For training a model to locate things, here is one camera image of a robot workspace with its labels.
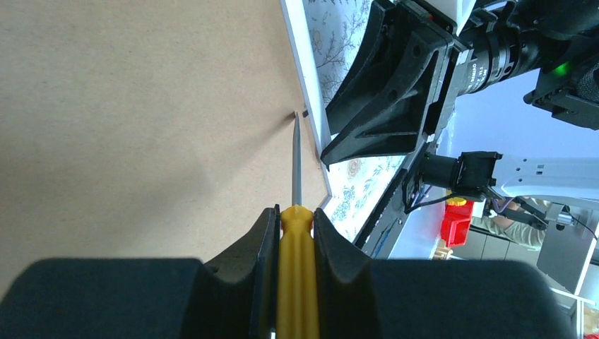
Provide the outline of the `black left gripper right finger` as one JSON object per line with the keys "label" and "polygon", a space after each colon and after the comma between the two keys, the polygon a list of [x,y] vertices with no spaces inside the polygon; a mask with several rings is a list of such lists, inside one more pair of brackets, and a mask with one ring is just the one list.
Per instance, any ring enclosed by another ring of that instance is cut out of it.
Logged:
{"label": "black left gripper right finger", "polygon": [[373,259],[314,213],[323,338],[574,338],[545,279],[518,261]]}

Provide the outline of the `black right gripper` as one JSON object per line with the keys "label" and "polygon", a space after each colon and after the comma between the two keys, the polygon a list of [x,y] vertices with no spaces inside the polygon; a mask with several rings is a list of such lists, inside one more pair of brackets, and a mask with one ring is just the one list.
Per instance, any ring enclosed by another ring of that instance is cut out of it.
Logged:
{"label": "black right gripper", "polygon": [[523,2],[455,21],[423,1],[373,1],[350,70],[326,107],[334,139],[321,161],[407,155],[444,128],[456,98],[538,69],[557,42],[527,21]]}

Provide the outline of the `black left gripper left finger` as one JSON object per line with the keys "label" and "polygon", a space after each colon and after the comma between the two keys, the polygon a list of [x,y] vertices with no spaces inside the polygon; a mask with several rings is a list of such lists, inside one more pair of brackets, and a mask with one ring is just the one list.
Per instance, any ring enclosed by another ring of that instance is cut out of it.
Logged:
{"label": "black left gripper left finger", "polygon": [[269,338],[280,210],[208,262],[47,258],[1,301],[2,338]]}

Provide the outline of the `yellow handled screwdriver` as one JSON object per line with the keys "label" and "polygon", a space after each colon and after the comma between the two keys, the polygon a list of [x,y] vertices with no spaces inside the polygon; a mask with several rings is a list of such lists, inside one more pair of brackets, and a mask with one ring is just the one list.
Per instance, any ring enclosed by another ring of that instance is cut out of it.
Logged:
{"label": "yellow handled screwdriver", "polygon": [[314,213],[302,205],[301,115],[294,114],[291,206],[280,214],[275,334],[277,338],[320,338]]}

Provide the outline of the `white picture frame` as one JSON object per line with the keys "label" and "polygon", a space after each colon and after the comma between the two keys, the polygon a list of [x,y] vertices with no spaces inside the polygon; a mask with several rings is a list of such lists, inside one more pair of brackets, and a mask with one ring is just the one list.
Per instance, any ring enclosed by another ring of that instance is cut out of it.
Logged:
{"label": "white picture frame", "polygon": [[279,1],[1,2],[1,291],[57,257],[208,261],[291,204]]}

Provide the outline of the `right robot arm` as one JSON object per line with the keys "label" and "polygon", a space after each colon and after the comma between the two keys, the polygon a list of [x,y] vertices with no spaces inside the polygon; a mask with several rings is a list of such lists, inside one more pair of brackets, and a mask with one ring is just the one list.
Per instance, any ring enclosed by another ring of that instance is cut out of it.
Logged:
{"label": "right robot arm", "polygon": [[598,2],[476,1],[463,29],[427,1],[373,1],[326,107],[332,165],[414,155],[378,211],[429,180],[467,197],[598,197]]}

